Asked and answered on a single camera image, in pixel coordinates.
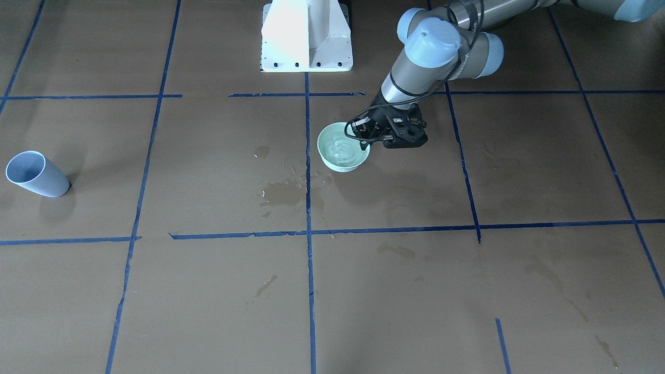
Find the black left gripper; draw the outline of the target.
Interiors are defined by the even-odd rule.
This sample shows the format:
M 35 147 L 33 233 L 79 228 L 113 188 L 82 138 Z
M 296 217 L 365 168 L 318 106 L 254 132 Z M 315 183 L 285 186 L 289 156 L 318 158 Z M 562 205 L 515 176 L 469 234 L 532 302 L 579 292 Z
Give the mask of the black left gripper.
M 426 122 L 418 104 L 401 110 L 394 106 L 383 106 L 370 111 L 370 117 L 349 121 L 349 135 L 358 137 L 361 151 L 376 142 L 387 149 L 418 148 L 428 141 Z

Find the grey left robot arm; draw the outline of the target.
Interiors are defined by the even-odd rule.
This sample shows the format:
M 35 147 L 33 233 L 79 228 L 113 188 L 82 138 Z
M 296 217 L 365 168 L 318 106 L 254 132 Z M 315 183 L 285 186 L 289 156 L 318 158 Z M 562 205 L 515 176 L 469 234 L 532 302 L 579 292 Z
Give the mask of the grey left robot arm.
M 343 135 L 357 141 L 362 151 L 375 143 L 387 149 L 423 146 L 428 136 L 420 100 L 448 81 L 493 74 L 505 49 L 489 28 L 553 5 L 554 1 L 448 1 L 431 10 L 407 10 L 396 29 L 401 54 L 372 104 L 347 121 Z

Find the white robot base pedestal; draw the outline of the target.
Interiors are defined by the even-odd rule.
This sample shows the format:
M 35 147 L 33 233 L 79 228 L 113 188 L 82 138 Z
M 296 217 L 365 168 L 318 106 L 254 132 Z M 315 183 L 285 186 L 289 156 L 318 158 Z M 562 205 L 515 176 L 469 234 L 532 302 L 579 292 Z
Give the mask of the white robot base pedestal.
M 261 71 L 347 72 L 353 64 L 346 3 L 272 1 L 263 6 Z

